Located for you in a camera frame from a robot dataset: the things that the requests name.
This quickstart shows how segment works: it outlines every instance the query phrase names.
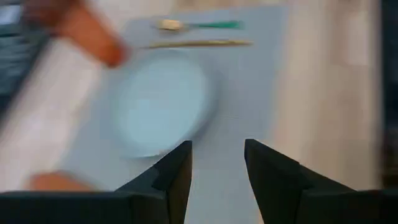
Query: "white plate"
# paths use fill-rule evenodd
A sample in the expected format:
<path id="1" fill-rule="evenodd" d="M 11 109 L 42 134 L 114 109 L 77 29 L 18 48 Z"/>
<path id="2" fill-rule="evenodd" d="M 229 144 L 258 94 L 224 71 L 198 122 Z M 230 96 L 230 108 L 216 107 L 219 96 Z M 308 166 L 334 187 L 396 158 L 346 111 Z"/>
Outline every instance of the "white plate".
<path id="1" fill-rule="evenodd" d="M 129 157 L 168 152 L 206 123 L 216 79 L 202 65 L 189 51 L 154 50 L 121 69 L 112 124 Z"/>

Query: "plate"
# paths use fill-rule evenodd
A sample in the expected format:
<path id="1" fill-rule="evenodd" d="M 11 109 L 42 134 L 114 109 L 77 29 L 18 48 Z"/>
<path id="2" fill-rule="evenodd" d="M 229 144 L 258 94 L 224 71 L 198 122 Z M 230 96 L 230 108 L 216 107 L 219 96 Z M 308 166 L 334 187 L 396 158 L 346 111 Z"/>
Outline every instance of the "plate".
<path id="1" fill-rule="evenodd" d="M 112 124 L 129 157 L 156 156 L 192 139 L 215 107 L 216 79 L 189 50 L 154 50 L 121 72 Z"/>

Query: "gray surface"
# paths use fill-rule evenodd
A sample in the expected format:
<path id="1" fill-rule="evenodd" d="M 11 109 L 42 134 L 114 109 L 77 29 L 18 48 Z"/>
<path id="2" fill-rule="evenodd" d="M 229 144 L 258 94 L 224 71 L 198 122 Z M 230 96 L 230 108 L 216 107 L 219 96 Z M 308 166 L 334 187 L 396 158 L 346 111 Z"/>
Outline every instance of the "gray surface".
<path id="1" fill-rule="evenodd" d="M 286 8 L 209 11 L 170 16 L 185 22 L 238 19 L 244 30 L 204 29 L 160 36 L 151 26 L 157 18 L 131 21 L 123 36 L 135 48 L 153 41 L 247 39 L 251 47 L 199 48 L 190 53 L 209 63 L 221 80 L 218 109 L 203 132 L 193 139 L 193 181 L 186 222 L 257 223 L 258 209 L 244 164 L 246 138 L 272 139 L 275 75 L 279 69 Z M 110 84 L 104 75 L 104 84 Z M 125 159 L 108 138 L 102 109 L 110 96 L 99 92 L 87 112 L 62 169 L 85 177 L 101 189 L 113 190 L 135 178 L 160 157 Z"/>

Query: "table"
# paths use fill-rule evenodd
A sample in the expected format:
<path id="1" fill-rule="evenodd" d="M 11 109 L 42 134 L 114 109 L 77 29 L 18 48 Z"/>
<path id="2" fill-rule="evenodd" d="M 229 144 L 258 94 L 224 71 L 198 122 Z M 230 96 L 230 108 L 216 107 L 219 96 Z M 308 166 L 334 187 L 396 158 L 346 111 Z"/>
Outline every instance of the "table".
<path id="1" fill-rule="evenodd" d="M 116 30 L 132 17 L 259 4 L 255 0 L 92 1 Z M 376 2 L 285 4 L 290 16 L 275 106 L 278 118 L 274 141 L 267 144 L 355 189 L 378 187 Z M 57 168 L 87 98 L 100 82 L 99 63 L 68 42 L 55 40 L 47 51 L 1 130 L 3 191 L 23 189 L 31 174 Z"/>

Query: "light blue plate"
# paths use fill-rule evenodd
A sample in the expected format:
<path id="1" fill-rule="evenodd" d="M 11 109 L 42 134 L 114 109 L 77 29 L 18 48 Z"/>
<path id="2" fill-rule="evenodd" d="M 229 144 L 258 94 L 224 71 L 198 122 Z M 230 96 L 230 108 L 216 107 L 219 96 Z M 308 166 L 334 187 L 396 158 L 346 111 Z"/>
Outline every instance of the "light blue plate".
<path id="1" fill-rule="evenodd" d="M 215 83 L 193 51 L 153 50 L 117 75 L 111 120 L 129 157 L 166 153 L 191 139 L 214 108 Z"/>

